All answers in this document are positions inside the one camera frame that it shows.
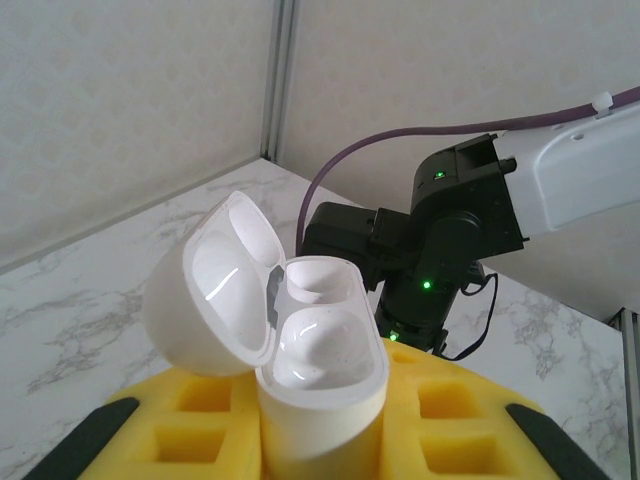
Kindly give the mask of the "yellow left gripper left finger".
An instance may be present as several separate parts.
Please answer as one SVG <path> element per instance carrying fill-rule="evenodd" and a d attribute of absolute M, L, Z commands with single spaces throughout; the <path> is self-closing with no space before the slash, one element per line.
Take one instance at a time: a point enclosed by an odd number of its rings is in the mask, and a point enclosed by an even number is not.
<path fill-rule="evenodd" d="M 255 376 L 166 370 L 114 395 L 47 456 L 50 479 L 262 479 Z"/>

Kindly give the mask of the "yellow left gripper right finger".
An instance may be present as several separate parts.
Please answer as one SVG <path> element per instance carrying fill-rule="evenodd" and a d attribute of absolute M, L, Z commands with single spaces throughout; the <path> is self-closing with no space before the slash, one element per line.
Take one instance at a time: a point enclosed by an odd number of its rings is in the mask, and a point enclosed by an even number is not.
<path fill-rule="evenodd" d="M 604 479 L 540 407 L 488 379 L 387 340 L 380 479 Z"/>

